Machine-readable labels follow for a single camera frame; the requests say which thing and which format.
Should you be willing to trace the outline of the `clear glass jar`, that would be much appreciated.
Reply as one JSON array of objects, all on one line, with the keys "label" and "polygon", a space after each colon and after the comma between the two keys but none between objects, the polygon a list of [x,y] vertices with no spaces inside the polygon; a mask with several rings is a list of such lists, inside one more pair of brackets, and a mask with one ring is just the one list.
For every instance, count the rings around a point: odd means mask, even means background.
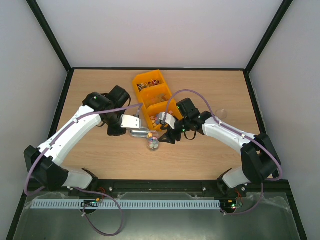
[{"label": "clear glass jar", "polygon": [[155,133],[150,132],[147,135],[147,148],[150,151],[157,151],[159,149],[160,143],[158,135]]}]

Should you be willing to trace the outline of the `yellow bin with star candies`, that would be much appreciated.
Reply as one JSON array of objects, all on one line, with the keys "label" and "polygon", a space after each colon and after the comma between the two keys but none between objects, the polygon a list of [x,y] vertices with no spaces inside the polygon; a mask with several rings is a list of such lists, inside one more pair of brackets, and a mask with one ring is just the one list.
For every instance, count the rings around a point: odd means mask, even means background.
[{"label": "yellow bin with star candies", "polygon": [[[144,111],[144,117],[146,123],[150,130],[161,132],[161,124],[158,123],[158,114],[161,112],[166,111],[167,101],[160,102],[154,105],[150,105]],[[171,114],[172,116],[176,117],[178,120],[181,120],[183,117],[176,106],[175,100],[172,100],[168,107],[168,115]]]}]

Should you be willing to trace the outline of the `metal scoop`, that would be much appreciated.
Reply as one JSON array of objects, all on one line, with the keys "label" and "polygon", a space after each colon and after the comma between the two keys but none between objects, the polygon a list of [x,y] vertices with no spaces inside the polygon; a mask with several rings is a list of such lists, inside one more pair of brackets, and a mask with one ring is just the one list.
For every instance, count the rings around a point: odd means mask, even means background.
[{"label": "metal scoop", "polygon": [[134,138],[147,139],[151,131],[147,127],[130,128],[129,133]]}]

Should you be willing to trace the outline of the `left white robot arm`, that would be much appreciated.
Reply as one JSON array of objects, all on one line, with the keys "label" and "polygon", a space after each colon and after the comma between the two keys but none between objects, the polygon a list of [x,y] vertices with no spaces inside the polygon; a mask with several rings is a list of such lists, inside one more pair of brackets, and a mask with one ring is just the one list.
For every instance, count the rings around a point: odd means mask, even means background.
[{"label": "left white robot arm", "polygon": [[124,105],[130,103],[130,94],[118,85],[109,93],[88,94],[58,132],[38,147],[30,145],[24,150],[28,168],[25,194],[32,196],[44,189],[53,192],[61,187],[87,189],[95,176],[85,169],[65,168],[63,162],[73,147],[98,125],[106,124],[109,136],[124,135]]}]

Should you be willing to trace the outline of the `yellow bin with lollipops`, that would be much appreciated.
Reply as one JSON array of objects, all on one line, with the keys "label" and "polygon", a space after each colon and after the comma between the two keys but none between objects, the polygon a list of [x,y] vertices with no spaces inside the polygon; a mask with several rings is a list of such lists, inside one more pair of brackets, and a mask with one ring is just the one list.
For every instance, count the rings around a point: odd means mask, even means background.
[{"label": "yellow bin with lollipops", "polygon": [[132,81],[132,86],[136,96],[139,98],[145,90],[153,90],[166,81],[159,69],[138,74]]}]

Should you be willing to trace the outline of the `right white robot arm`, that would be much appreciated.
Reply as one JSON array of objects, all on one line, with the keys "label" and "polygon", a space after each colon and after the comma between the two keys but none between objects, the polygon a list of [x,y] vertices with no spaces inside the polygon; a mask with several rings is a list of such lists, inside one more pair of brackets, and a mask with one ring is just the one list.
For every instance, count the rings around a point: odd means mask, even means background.
[{"label": "right white robot arm", "polygon": [[267,134],[254,135],[241,131],[209,111],[200,112],[189,98],[176,106],[182,119],[167,112],[157,115],[161,129],[166,131],[159,138],[160,142],[175,144],[183,134],[193,131],[214,138],[240,154],[241,166],[227,170],[217,179],[217,188],[222,195],[229,196],[240,185],[259,185],[275,173],[282,174],[281,161]]}]

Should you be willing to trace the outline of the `clear glass jar lid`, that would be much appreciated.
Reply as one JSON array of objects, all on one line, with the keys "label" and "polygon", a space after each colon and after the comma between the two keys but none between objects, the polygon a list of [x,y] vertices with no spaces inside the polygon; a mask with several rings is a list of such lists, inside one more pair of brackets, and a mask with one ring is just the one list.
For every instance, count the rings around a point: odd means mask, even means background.
[{"label": "clear glass jar lid", "polygon": [[224,109],[224,108],[221,108],[221,109],[218,109],[216,112],[215,112],[215,115],[221,119],[221,120],[224,120],[228,117],[228,112]]}]

